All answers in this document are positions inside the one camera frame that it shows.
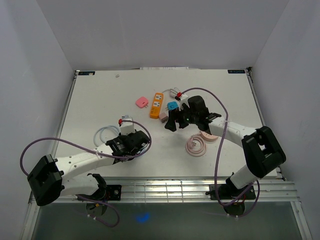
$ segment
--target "white wall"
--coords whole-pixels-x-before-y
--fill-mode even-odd
[[[74,70],[246,68],[288,0],[37,0]]]
[[[265,122],[277,135],[313,239],[320,239],[320,2],[290,0],[253,67]]]
[[[0,0],[0,23],[0,238],[15,240],[31,192],[20,154],[29,142],[55,134],[73,71],[36,0]],[[49,145],[27,153],[28,171]]]

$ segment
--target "glass panel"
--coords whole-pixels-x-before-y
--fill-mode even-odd
[[[218,203],[118,203],[114,228],[86,217],[84,203],[52,203],[40,208],[35,240],[297,240],[301,239],[290,202],[259,202],[240,219],[210,215],[224,211]],[[112,223],[115,213],[102,216]]]

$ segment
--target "white table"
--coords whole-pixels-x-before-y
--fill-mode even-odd
[[[129,115],[150,131],[150,151],[132,161],[101,167],[90,173],[118,178],[212,178],[220,139],[208,143],[204,156],[193,157],[187,154],[185,144],[191,135],[199,131],[196,126],[190,125],[171,132],[158,119],[149,118],[155,93],[173,87],[181,91],[192,87],[206,88],[220,98],[231,121],[249,127],[262,126],[246,74],[201,69],[96,71],[95,75],[77,76],[61,138],[94,148],[93,135],[97,129],[116,125],[121,116]],[[225,115],[219,103],[208,93],[193,90],[187,94],[201,95],[210,112]],[[140,109],[135,105],[141,96],[149,100],[148,108]],[[164,93],[163,111],[166,103],[172,100],[168,92]],[[112,139],[115,134],[106,130],[103,136]],[[80,152],[77,148],[59,143],[56,157]],[[218,176],[229,177],[245,162],[243,150],[226,140],[220,156]],[[274,170],[267,177],[276,176]]]

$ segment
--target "pink adapter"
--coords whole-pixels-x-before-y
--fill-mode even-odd
[[[140,97],[137,101],[135,101],[135,104],[141,109],[143,109],[144,107],[147,107],[148,103],[149,103],[148,99],[146,99],[144,96]]]

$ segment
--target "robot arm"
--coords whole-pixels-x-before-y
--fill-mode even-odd
[[[217,113],[210,113],[201,96],[188,97],[182,94],[179,108],[169,111],[165,128],[176,131],[176,123],[183,129],[189,124],[196,124],[201,131],[222,137],[225,119]],[[272,130],[247,127],[235,122],[228,122],[225,139],[243,148],[246,165],[226,180],[230,194],[243,190],[258,178],[263,178],[286,161],[286,155],[280,147]]]
[[[53,158],[43,156],[27,176],[38,206],[55,201],[59,196],[83,195],[92,200],[103,200],[107,185],[99,174],[78,176],[93,169],[130,161],[150,143],[142,131],[135,131],[132,122],[123,122],[121,134],[90,152]]]

